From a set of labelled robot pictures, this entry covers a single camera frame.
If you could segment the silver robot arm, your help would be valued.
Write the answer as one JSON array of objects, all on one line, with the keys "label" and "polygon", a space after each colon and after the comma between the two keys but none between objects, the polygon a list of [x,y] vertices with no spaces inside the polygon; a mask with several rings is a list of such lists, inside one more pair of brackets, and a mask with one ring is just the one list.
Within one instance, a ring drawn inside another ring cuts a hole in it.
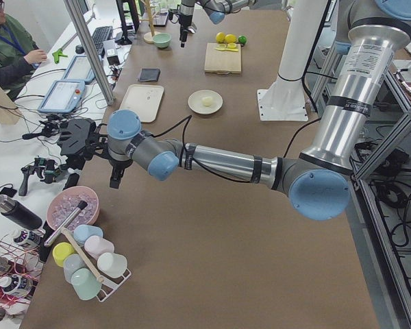
[{"label": "silver robot arm", "polygon": [[177,167],[201,167],[282,192],[307,218],[338,216],[349,203],[346,178],[353,146],[395,52],[411,40],[411,1],[343,1],[338,18],[336,45],[345,63],[319,130],[298,159],[266,159],[173,138],[157,141],[142,128],[138,115],[126,109],[108,119],[108,158],[124,167],[136,162],[161,181]]},{"label": "silver robot arm", "polygon": [[196,5],[202,8],[209,19],[216,25],[219,24],[226,15],[235,14],[245,7],[258,9],[271,4],[277,5],[281,10],[285,10],[288,1],[182,0],[174,10],[169,10],[169,19],[171,20],[173,15],[177,17],[180,45],[181,48],[184,48],[188,38],[189,28],[195,25],[192,20]]}]

